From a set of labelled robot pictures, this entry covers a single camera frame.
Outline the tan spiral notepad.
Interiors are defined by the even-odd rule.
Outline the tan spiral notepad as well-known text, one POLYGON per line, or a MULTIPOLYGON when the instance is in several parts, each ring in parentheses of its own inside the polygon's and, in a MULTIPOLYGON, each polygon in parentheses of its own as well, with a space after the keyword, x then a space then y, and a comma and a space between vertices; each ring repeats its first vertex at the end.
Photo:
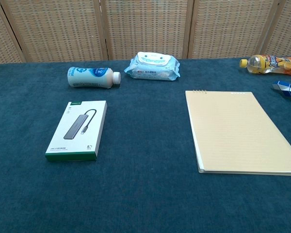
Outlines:
POLYGON ((200 173, 291 176, 291 145, 253 93, 186 91, 200 173))

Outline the light blue wet wipes pack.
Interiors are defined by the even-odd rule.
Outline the light blue wet wipes pack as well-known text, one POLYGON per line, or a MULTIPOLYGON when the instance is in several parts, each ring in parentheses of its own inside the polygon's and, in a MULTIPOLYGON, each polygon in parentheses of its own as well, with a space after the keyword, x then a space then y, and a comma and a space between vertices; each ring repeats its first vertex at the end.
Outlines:
POLYGON ((124 72, 134 79, 175 81, 180 77, 179 67, 172 55, 140 51, 124 72))

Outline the teal table cloth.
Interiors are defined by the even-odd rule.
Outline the teal table cloth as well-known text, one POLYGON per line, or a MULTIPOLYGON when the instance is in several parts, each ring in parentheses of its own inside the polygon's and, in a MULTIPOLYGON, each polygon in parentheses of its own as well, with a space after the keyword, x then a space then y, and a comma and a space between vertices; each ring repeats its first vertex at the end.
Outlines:
POLYGON ((200 174, 186 90, 251 91, 291 144, 291 76, 239 59, 181 60, 173 82, 136 80, 124 61, 0 65, 0 233, 291 233, 291 176, 200 174), (72 88, 70 67, 110 67, 119 86, 72 88), (95 162, 45 151, 70 101, 105 100, 95 162))

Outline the white blue milk bottle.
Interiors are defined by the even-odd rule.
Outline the white blue milk bottle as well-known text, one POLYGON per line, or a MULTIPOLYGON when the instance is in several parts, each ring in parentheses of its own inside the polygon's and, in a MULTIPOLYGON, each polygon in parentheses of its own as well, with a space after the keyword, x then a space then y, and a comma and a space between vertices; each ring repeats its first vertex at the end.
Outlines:
POLYGON ((121 83, 121 74, 108 67, 70 67, 67 72, 67 80, 71 87, 111 88, 114 84, 121 83))

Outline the white green USB hub box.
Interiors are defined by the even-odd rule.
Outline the white green USB hub box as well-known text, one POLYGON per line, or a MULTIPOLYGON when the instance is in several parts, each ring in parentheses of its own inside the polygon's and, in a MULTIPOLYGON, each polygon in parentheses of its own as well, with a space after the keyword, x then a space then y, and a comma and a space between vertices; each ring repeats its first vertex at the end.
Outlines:
POLYGON ((45 158, 49 162, 95 161, 106 111, 105 100, 69 102, 45 158))

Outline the woven rattan folding screen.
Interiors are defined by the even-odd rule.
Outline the woven rattan folding screen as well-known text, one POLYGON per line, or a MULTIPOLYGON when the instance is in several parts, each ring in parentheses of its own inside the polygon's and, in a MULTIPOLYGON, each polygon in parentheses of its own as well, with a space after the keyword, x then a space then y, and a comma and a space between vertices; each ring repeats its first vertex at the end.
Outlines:
POLYGON ((0 0, 0 64, 291 56, 291 0, 0 0))

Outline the orange drink bottle yellow cap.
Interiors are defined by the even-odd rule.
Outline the orange drink bottle yellow cap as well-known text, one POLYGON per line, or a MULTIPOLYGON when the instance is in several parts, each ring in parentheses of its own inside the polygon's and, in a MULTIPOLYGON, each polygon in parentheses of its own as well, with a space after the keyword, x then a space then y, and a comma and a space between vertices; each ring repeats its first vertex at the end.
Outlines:
POLYGON ((249 59, 241 59, 240 68, 246 68, 253 74, 278 73, 291 75, 291 57, 273 55, 253 55, 249 59))

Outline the blue white snake puzzle toy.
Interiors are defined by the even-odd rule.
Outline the blue white snake puzzle toy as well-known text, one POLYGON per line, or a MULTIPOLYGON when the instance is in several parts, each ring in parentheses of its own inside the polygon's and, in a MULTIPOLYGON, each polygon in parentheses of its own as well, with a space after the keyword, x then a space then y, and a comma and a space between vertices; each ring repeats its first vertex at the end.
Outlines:
POLYGON ((273 89, 281 91, 285 97, 291 98, 291 84, 284 81, 277 81, 272 84, 273 89))

